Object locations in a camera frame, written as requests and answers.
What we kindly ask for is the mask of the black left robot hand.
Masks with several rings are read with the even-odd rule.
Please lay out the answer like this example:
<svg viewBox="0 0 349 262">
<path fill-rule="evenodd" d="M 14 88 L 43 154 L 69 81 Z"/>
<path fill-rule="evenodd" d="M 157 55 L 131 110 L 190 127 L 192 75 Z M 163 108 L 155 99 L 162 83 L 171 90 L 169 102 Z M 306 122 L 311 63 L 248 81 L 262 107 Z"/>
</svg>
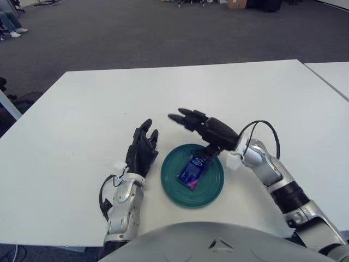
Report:
<svg viewBox="0 0 349 262">
<path fill-rule="evenodd" d="M 129 146 L 125 162 L 128 167 L 128 173 L 135 173 L 146 178 L 151 165 L 154 163 L 158 151 L 156 150 L 159 132 L 153 130 L 150 137 L 147 132 L 152 125 L 152 120 L 145 120 L 135 129 L 133 142 Z"/>
</svg>

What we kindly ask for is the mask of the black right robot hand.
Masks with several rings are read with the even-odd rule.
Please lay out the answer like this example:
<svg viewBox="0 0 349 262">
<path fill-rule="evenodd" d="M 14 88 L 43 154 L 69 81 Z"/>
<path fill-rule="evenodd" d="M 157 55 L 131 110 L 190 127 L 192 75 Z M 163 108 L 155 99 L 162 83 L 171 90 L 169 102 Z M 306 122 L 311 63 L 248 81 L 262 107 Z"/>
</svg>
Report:
<svg viewBox="0 0 349 262">
<path fill-rule="evenodd" d="M 222 151 L 234 151 L 239 142 L 239 135 L 214 117 L 207 117 L 204 113 L 197 110 L 188 110 L 179 108 L 180 115 L 169 114 L 169 119 L 183 125 L 185 129 L 196 131 L 201 138 L 208 142 L 205 148 L 195 150 L 194 157 L 213 159 Z"/>
</svg>

